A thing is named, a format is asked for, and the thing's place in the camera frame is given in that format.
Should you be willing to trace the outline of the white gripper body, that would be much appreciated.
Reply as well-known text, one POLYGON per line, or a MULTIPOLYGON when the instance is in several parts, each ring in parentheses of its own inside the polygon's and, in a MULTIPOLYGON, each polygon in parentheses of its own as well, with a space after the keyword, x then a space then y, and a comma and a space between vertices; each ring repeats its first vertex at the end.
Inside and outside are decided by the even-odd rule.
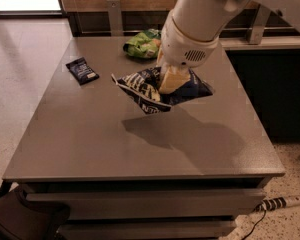
POLYGON ((182 68, 199 67, 215 50, 218 41, 219 38, 201 42, 187 37, 178 29, 173 20, 173 11, 170 11, 161 32, 163 64, 182 68))

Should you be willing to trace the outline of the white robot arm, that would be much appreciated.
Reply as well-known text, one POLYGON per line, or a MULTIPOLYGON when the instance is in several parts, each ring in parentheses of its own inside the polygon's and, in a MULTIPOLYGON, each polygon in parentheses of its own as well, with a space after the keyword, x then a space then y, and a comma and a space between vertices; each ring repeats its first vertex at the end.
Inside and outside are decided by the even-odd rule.
POLYGON ((223 28, 249 2, 277 13, 300 32, 300 0, 177 0, 162 29, 159 92, 170 94, 190 80, 217 47, 223 28))

